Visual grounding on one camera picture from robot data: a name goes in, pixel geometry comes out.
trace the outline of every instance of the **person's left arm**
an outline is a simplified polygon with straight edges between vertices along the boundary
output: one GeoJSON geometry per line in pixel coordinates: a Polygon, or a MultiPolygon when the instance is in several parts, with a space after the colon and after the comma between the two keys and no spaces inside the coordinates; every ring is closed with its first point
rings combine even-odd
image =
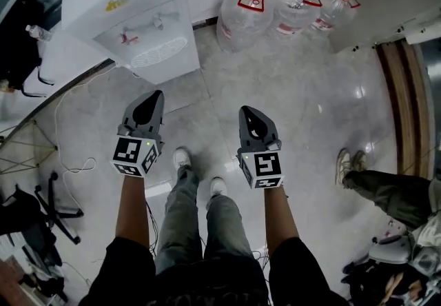
{"type": "Polygon", "coordinates": [[[124,178],[115,235],[107,247],[99,274],[80,306],[103,303],[145,306],[151,299],[155,266],[149,251],[142,178],[124,178]]]}

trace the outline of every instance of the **sneaker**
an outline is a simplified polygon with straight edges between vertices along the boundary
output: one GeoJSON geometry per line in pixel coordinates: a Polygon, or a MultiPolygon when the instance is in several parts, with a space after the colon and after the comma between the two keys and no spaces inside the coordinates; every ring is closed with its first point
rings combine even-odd
{"type": "Polygon", "coordinates": [[[181,166],[192,166],[188,151],[184,148],[178,148],[175,150],[173,154],[173,164],[176,171],[178,171],[181,166]]]}
{"type": "Polygon", "coordinates": [[[358,172],[365,171],[367,169],[365,152],[363,152],[362,150],[359,150],[357,152],[352,161],[352,168],[358,172]]]}
{"type": "Polygon", "coordinates": [[[213,178],[212,183],[210,184],[210,192],[212,193],[212,197],[218,194],[227,196],[227,185],[225,184],[225,181],[220,177],[213,178]]]}
{"type": "Polygon", "coordinates": [[[351,155],[346,148],[338,153],[336,169],[336,185],[343,186],[343,178],[352,170],[351,155]]]}

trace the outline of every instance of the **white cable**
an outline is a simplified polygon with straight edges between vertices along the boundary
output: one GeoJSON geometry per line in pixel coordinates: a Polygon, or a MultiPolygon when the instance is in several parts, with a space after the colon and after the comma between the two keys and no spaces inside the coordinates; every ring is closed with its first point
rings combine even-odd
{"type": "Polygon", "coordinates": [[[74,200],[74,202],[75,202],[75,203],[76,203],[81,209],[83,209],[83,208],[80,206],[80,204],[78,203],[78,201],[75,199],[75,197],[72,195],[72,193],[71,193],[70,190],[68,189],[68,185],[67,185],[66,182],[65,182],[65,178],[64,178],[64,176],[65,176],[68,172],[71,172],[72,174],[80,174],[81,172],[86,172],[86,171],[92,171],[92,170],[95,170],[95,168],[96,168],[96,160],[95,160],[95,158],[93,158],[93,157],[88,158],[88,159],[85,161],[85,163],[84,163],[84,165],[83,165],[83,167],[82,167],[81,169],[70,169],[70,168],[68,168],[66,165],[64,165],[64,163],[63,163],[63,159],[61,158],[61,147],[60,147],[60,142],[59,142],[59,137],[58,137],[57,112],[58,112],[58,108],[60,107],[61,103],[63,102],[65,96],[68,95],[71,91],[73,91],[73,89],[75,89],[75,88],[79,88],[79,87],[83,87],[83,86],[89,84],[89,83],[92,82],[95,78],[98,78],[98,77],[100,77],[100,76],[103,76],[104,74],[109,73],[110,71],[112,71],[112,70],[115,69],[116,67],[117,67],[117,65],[113,66],[112,68],[110,68],[109,70],[107,70],[107,71],[105,71],[105,72],[103,72],[103,73],[97,74],[96,76],[94,76],[94,77],[92,77],[91,79],[89,79],[89,81],[87,81],[86,83],[78,84],[78,85],[76,85],[76,86],[70,88],[66,93],[63,94],[63,96],[61,97],[60,102],[57,104],[57,106],[55,107],[55,111],[54,111],[55,141],[56,141],[57,148],[58,148],[58,157],[59,157],[60,164],[61,164],[61,166],[62,166],[62,167],[64,168],[64,170],[65,170],[65,172],[63,173],[63,175],[61,176],[61,178],[63,179],[63,184],[64,184],[64,187],[65,187],[66,191],[68,192],[68,194],[71,196],[71,198],[74,200]],[[89,167],[89,168],[87,168],[87,169],[85,169],[85,167],[87,166],[87,164],[88,164],[89,161],[93,161],[93,166],[92,166],[92,167],[89,167]]]}

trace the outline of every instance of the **yellow logo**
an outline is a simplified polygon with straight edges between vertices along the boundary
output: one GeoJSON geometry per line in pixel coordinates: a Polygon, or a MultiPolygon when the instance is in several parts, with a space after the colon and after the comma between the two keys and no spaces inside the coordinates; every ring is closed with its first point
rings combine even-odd
{"type": "Polygon", "coordinates": [[[105,8],[106,11],[110,12],[113,10],[116,10],[117,8],[121,6],[125,6],[129,3],[129,0],[110,0],[107,4],[107,7],[105,8]]]}

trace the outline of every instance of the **floor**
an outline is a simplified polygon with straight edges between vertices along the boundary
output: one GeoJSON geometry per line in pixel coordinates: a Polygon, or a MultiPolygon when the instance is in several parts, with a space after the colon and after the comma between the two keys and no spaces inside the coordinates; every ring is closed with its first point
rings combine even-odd
{"type": "MultiPolygon", "coordinates": [[[[384,233],[389,219],[355,192],[334,185],[337,154],[342,147],[352,154],[363,149],[369,167],[396,172],[391,104],[375,50],[334,54],[326,38],[300,35],[291,45],[262,39],[248,51],[227,55],[220,50],[213,27],[195,35],[201,70],[157,87],[166,98],[161,128],[165,146],[146,180],[155,219],[161,226],[167,192],[176,179],[172,153],[184,145],[202,178],[198,191],[202,238],[207,236],[208,184],[213,176],[221,176],[240,208],[252,249],[263,249],[263,192],[249,189],[235,157],[238,110],[253,106],[277,125],[285,188],[300,236],[331,288],[347,295],[347,287],[340,283],[341,268],[369,249],[371,238],[384,233]]],[[[154,88],[127,70],[114,69],[71,91],[59,106],[59,154],[64,164],[81,168],[89,157],[96,160],[92,171],[65,175],[85,212],[83,218],[71,221],[81,236],[80,245],[56,232],[63,261],[88,280],[71,266],[63,266],[65,291],[72,301],[87,293],[114,236],[123,177],[109,164],[114,149],[109,142],[125,107],[154,88]]],[[[58,104],[50,104],[37,116],[53,141],[58,104]]],[[[56,155],[41,166],[39,179],[45,181],[52,170],[63,172],[56,155]]],[[[68,202],[61,181],[57,187],[60,201],[68,202]]]]}

